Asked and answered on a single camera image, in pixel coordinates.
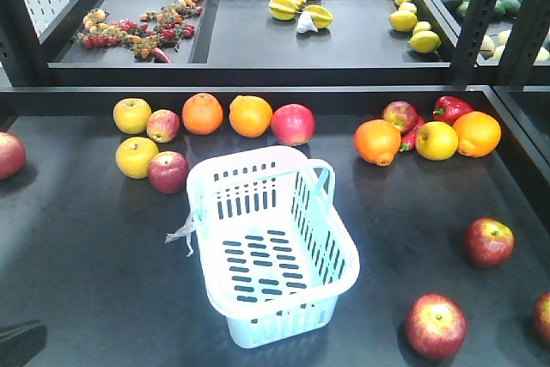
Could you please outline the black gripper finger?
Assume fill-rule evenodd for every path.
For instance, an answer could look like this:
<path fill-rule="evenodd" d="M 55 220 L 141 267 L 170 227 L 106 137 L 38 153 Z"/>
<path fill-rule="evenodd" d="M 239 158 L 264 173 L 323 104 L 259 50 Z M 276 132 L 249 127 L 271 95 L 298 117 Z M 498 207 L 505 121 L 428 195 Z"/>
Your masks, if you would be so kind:
<path fill-rule="evenodd" d="M 47 343 L 47 326 L 27 321 L 1 328 L 1 367 L 24 366 L 38 355 Z"/>

